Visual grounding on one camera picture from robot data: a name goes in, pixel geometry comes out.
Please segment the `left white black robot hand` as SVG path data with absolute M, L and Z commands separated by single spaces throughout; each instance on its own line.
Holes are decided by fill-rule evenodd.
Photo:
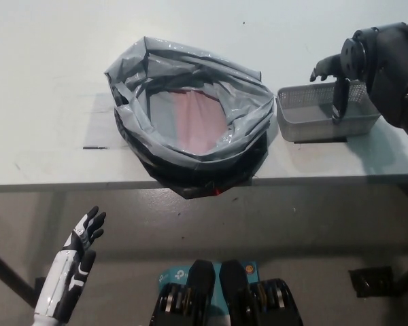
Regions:
M 96 259 L 90 247 L 103 235 L 106 213 L 92 207 L 75 225 L 56 254 L 34 311 L 34 325 L 66 325 Z

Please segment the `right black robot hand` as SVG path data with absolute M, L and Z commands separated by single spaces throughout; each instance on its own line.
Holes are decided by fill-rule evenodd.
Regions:
M 350 82 L 357 80 L 366 65 L 363 45 L 354 38 L 346 39 L 340 54 L 320 60 L 311 72 L 309 81 L 318 77 L 321 81 L 328 76 L 336 78 L 333 90 L 333 121 L 338 124 L 345 116 L 348 106 Z

